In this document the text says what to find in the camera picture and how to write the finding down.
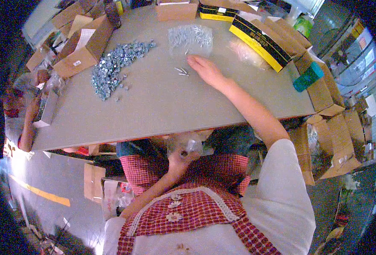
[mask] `teal plastic container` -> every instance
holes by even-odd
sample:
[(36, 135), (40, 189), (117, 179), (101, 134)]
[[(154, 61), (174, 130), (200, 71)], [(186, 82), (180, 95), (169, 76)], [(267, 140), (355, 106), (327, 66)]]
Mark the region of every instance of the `teal plastic container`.
[(298, 92), (302, 92), (323, 76), (323, 70), (316, 62), (313, 62), (304, 72), (304, 74), (293, 82), (293, 86)]

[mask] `gray table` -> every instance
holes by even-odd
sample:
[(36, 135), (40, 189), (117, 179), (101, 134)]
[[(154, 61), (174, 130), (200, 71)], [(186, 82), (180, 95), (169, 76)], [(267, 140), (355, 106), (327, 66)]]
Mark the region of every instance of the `gray table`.
[[(79, 145), (150, 137), (188, 130), (209, 129), (242, 123), (245, 119), (220, 92), (205, 84), (184, 56), (171, 57), (168, 28), (181, 24), (200, 24), (213, 29), (210, 56), (222, 73), (233, 78), (277, 118), (313, 114), (307, 91), (298, 93), (291, 76), (297, 73), (293, 63), (280, 73), (261, 71), (241, 63), (227, 48), (230, 23), (216, 20), (159, 22), (154, 6), (138, 8), (122, 16), (123, 26), (113, 32), (106, 52), (116, 44), (155, 39), (157, 47), (136, 60), (122, 73), (124, 85), (103, 102), (90, 85), (92, 68), (73, 76), (58, 100), (53, 122), (38, 130), (33, 150), (51, 150)], [(190, 76), (178, 75), (174, 67), (183, 67)], [(121, 96), (119, 102), (114, 98)]]

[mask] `lace trim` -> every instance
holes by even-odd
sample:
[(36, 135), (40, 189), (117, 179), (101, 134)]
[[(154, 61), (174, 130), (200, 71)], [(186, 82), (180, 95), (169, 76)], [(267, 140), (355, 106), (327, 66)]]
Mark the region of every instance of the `lace trim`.
[(210, 196), (215, 201), (216, 205), (221, 209), (222, 213), (224, 214), (224, 216), (226, 217), (226, 219), (229, 222), (233, 222), (233, 221), (240, 219), (240, 217), (236, 216), (231, 211), (231, 209), (226, 205), (224, 200), (216, 192), (212, 191), (210, 188), (207, 188), (207, 187), (204, 187), (204, 186), (200, 186), (200, 187), (197, 187), (197, 188), (182, 188), (182, 189), (178, 189), (176, 191), (172, 191), (170, 193), (164, 194), (160, 197), (156, 197), (150, 203), (148, 203), (146, 206), (144, 206), (134, 217), (133, 222), (131, 223), (129, 230), (127, 231), (127, 236), (133, 236), (134, 235), (135, 231), (137, 230), (138, 223), (140, 222), (141, 216), (155, 202), (160, 201), (164, 198), (170, 197), (174, 194), (187, 194), (187, 193), (192, 193), (192, 192), (196, 192), (196, 191), (202, 191), (202, 192), (206, 193), (208, 196)]

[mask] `woman's hand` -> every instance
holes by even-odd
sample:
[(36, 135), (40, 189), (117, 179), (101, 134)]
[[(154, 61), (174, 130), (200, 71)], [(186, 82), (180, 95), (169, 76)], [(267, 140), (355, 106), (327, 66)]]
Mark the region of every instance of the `woman's hand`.
[(187, 154), (182, 148), (175, 150), (168, 157), (170, 167), (166, 176), (170, 178), (170, 181), (173, 184), (178, 183), (184, 176), (189, 164), (192, 161), (199, 159), (199, 157), (200, 155), (196, 151)]
[(25, 120), (32, 122), (39, 112), (39, 104), (41, 102), (41, 94), (35, 97), (32, 102), (26, 108)]
[(198, 55), (188, 55), (187, 62), (206, 83), (215, 89), (221, 91), (229, 83), (230, 79), (223, 76), (212, 61)]

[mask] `bag of parts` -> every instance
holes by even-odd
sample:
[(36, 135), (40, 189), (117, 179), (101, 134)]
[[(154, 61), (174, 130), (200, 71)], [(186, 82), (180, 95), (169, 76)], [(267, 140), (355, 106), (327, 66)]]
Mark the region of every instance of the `bag of parts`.
[(168, 29), (171, 56), (196, 54), (209, 57), (212, 52), (212, 29), (198, 25), (184, 25)]

